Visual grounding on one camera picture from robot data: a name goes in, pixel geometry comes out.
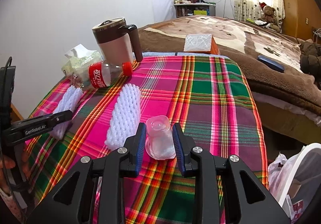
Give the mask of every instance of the coca-cola bottle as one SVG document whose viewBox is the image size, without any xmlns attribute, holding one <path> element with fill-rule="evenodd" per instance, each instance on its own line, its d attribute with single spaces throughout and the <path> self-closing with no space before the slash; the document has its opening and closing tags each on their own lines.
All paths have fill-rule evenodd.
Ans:
<svg viewBox="0 0 321 224">
<path fill-rule="evenodd" d="M 104 88 L 116 83 L 122 72 L 125 76 L 131 76 L 133 73 L 132 63 L 126 62 L 120 67 L 110 65 L 105 60 L 78 71 L 74 75 L 73 84 L 84 89 Z"/>
</svg>

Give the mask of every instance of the silver screw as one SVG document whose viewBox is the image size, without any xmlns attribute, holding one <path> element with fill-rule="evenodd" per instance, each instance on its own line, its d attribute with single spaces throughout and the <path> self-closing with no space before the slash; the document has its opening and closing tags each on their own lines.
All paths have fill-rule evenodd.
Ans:
<svg viewBox="0 0 321 224">
<path fill-rule="evenodd" d="M 231 155 L 231 156 L 230 156 L 230 160 L 231 160 L 232 162 L 238 162 L 238 161 L 240 160 L 240 158 L 239 158 L 238 156 L 236 156 L 236 155 Z"/>
<path fill-rule="evenodd" d="M 82 157 L 82 158 L 80 159 L 80 161 L 81 161 L 82 163 L 87 163 L 87 162 L 90 161 L 90 157 L 84 156 L 84 157 Z"/>
<path fill-rule="evenodd" d="M 203 149 L 201 147 L 196 146 L 193 148 L 193 152 L 201 153 L 202 151 L 203 151 Z"/>
<path fill-rule="evenodd" d="M 118 153 L 126 153 L 127 152 L 127 148 L 120 147 L 117 151 L 118 151 Z"/>
</svg>

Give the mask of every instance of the yellow box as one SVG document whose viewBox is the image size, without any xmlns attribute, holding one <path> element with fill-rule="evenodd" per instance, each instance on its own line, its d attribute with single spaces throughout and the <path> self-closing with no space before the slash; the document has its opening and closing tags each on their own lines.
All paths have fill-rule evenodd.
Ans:
<svg viewBox="0 0 321 224">
<path fill-rule="evenodd" d="M 194 15 L 205 15 L 205 16 L 207 16 L 207 11 L 205 11 L 205 10 L 194 10 Z"/>
</svg>

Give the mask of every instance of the brown handle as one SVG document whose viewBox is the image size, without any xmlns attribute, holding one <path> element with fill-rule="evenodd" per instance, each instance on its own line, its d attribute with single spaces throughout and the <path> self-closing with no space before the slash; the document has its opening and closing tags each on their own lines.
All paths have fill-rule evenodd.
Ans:
<svg viewBox="0 0 321 224">
<path fill-rule="evenodd" d="M 142 47 L 139 41 L 137 26 L 127 25 L 121 26 L 119 29 L 122 34 L 129 35 L 130 42 L 132 43 L 133 51 L 136 57 L 136 61 L 140 63 L 142 61 Z"/>
</svg>

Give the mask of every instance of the plaid tablecloth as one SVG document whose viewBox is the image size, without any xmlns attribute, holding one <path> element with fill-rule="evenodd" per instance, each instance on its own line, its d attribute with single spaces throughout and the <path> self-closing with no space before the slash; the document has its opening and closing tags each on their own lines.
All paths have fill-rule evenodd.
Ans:
<svg viewBox="0 0 321 224">
<path fill-rule="evenodd" d="M 33 171 L 30 183 L 37 200 L 43 199 L 82 156 L 99 158 L 108 154 L 106 132 L 126 83 L 141 89 L 142 122 L 166 115 L 172 125 L 179 122 L 186 135 L 212 154 L 225 158 L 239 155 L 267 185 L 261 121 L 246 79 L 234 61 L 219 57 L 150 57 L 134 68 L 131 78 L 122 77 L 108 89 L 84 93 L 62 141 L 44 134 L 28 143 Z M 59 82 L 31 116 L 51 113 L 68 87 L 68 80 Z M 139 177 L 124 180 L 127 223 L 190 223 L 194 185 L 193 178 L 181 176 L 176 159 L 155 161 L 145 152 Z"/>
</svg>

